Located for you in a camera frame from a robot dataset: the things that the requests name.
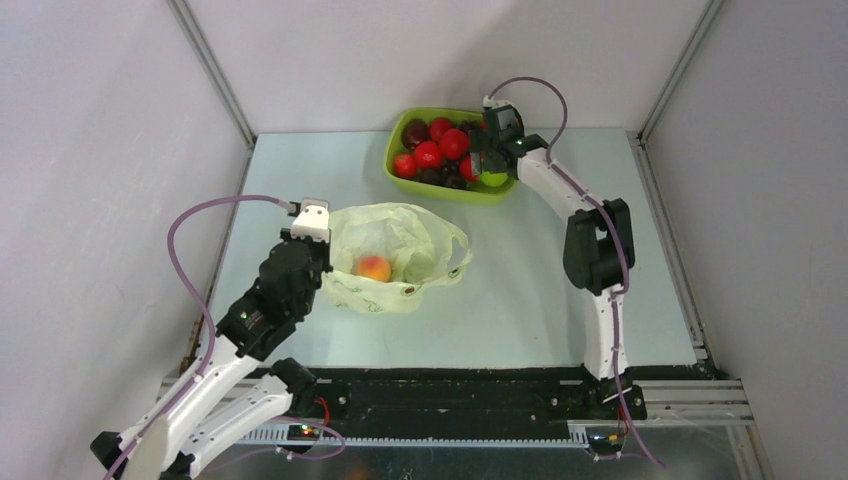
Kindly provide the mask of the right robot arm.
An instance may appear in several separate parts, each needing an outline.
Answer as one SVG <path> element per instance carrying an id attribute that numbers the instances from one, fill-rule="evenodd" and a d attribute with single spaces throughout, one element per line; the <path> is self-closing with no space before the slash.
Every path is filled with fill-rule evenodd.
<path id="1" fill-rule="evenodd" d="M 556 159 L 553 145 L 529 135 L 516 107 L 485 98 L 481 127 L 470 132 L 472 171 L 505 173 L 536 192 L 566 227 L 563 269 L 583 294 L 587 373 L 581 402 L 596 418 L 632 420 L 632 382 L 623 345 L 623 301 L 635 264 L 629 205 L 599 200 Z"/>

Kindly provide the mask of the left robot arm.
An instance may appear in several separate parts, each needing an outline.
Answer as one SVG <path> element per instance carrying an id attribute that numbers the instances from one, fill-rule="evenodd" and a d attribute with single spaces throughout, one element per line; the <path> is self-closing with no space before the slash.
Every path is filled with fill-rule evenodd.
<path id="1" fill-rule="evenodd" d="M 107 478 L 194 479 L 262 423 L 312 411 L 317 379 L 292 358 L 275 362 L 241 397 L 219 404 L 295 332 L 331 269 L 329 228 L 292 227 L 281 238 L 252 287 L 218 322 L 209 352 L 136 425 L 92 442 Z"/>

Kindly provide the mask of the red fake apple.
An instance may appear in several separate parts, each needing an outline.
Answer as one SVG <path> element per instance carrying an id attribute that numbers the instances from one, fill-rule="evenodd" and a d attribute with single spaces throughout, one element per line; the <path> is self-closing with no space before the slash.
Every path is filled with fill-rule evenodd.
<path id="1" fill-rule="evenodd" d="M 442 134 L 438 142 L 438 147 L 443 157 L 448 160 L 458 161 L 468 153 L 470 139 L 462 130 L 452 128 Z"/>

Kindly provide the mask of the pale green plastic bag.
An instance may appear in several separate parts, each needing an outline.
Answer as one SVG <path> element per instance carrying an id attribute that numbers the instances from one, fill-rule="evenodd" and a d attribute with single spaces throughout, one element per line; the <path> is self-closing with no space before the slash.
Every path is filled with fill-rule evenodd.
<path id="1" fill-rule="evenodd" d="M 335 307 L 364 314 L 416 310 L 428 290 L 461 281 L 473 258 L 463 230 L 418 205 L 347 207 L 330 214 L 329 226 L 333 270 L 323 275 L 321 294 Z M 355 273 L 369 256 L 388 262 L 388 281 Z"/>

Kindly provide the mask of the dark purple fake plum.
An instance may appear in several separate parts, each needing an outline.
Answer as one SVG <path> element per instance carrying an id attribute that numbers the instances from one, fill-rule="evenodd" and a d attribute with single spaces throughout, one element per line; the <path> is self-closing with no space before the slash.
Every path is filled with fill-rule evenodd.
<path id="1" fill-rule="evenodd" d="M 442 185 L 450 189 L 465 190 L 467 181 L 460 174 L 448 174 L 443 178 Z"/>

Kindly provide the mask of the fake peach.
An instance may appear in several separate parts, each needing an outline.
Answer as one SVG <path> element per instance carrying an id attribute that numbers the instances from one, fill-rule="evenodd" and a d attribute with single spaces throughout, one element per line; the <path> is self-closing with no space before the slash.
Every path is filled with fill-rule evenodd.
<path id="1" fill-rule="evenodd" d="M 353 274 L 377 282 L 387 283 L 392 277 L 390 262 L 381 256 L 370 255 L 359 259 L 354 266 Z"/>

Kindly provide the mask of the fake green apple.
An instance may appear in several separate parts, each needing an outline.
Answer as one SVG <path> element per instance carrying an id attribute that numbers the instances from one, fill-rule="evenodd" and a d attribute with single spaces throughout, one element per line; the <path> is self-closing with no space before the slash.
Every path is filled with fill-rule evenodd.
<path id="1" fill-rule="evenodd" d="M 499 188 L 509 180 L 507 173 L 482 172 L 479 175 L 480 183 L 487 188 Z"/>

